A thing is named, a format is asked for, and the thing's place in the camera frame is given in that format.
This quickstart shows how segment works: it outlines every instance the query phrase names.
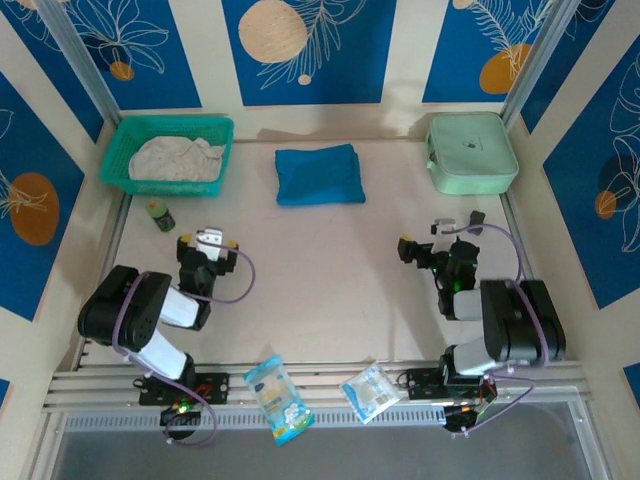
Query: wall poster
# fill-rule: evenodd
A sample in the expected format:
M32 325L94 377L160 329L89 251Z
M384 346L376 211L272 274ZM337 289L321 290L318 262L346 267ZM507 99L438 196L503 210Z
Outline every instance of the wall poster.
M52 58L65 72L52 79L60 89L73 72L32 0L2 2L19 19L19 27L15 19L12 23L23 40L30 36L30 44L39 43L40 54L34 56L43 69L43 59ZM61 5L122 110L202 106L168 0L67 0ZM47 48L57 55L45 55Z
M582 0L578 5L576 13L520 112L529 132L536 128L614 1Z
M422 101L502 102L553 0L450 0Z
M544 171L598 306L640 287L640 37Z
M222 0L245 106L379 103L396 0Z
M0 0L0 11L16 31L40 68L49 77L82 127L94 142L104 120L93 101L65 61L58 44L51 37L32 1Z
M84 174L0 74L0 307L32 321Z

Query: green container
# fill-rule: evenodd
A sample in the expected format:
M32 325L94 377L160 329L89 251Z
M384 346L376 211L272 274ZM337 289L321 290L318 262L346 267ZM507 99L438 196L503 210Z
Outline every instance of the green container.
M427 168L442 193L504 193L519 171L504 123L495 113L438 114L426 144Z
M209 145L225 145L220 176L213 182L132 180L129 162L147 141L160 136L204 138ZM127 117L118 126L104 157L100 180L130 195L185 195L215 197L220 193L233 142L233 121L225 117L141 115Z

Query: mint green box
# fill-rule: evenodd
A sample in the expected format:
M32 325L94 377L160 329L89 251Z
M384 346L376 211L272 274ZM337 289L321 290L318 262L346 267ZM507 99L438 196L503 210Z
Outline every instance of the mint green box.
M442 193L504 193L519 171L504 123L495 113L437 114L426 144L427 168Z

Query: cable connector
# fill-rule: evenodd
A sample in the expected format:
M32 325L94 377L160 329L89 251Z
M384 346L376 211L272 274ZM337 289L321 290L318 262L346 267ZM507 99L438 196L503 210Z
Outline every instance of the cable connector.
M431 235L442 237L455 229L456 221L453 218L436 218L435 223L431 225Z
M471 212L471 216L469 217L469 226L484 224L485 217L486 215L484 214L484 212L479 212L478 210L474 210L473 212ZM482 233L482 227L471 228L469 229L469 233L471 235L478 236Z
M203 252L212 262L216 262L220 257L220 247L212 245L222 245L222 230L214 227L198 230L196 233L196 250Z

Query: robotic arm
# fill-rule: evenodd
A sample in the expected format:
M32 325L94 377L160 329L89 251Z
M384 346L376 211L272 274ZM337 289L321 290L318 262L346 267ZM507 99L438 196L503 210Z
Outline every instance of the robotic arm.
M228 374L196 373L191 356L172 345L157 328L160 321L177 328L202 329L211 312L216 279L234 271L238 245L232 244L226 257L221 257L221 230L198 231L195 247L189 246L190 241L191 236L185 235L177 242L178 288L170 285L170 275L148 272L133 292L117 337L118 347L126 351L133 363L156 375L145 375L136 380L134 386L141 391L140 405L168 406L161 415L163 425L175 424L178 416L187 421L200 412L185 415L195 400L185 395L185 390L167 385L158 376L176 382L186 391L196 392L209 404L226 403L227 397ZM100 345L112 346L118 316L138 276L135 268L118 265L112 269L80 311L80 335ZM190 433L178 432L171 436L184 438Z
M482 321L483 336L447 347L437 368L408 370L405 386L410 400L445 403L445 428L460 432L474 426L497 397L486 374L507 363L536 364L546 356L560 360L566 341L543 281L522 281L518 288L511 280L482 280L476 288L478 247L456 238L449 251L432 250L432 243L418 244L408 237L398 242L404 263L416 261L419 269L433 273L440 313L452 321Z

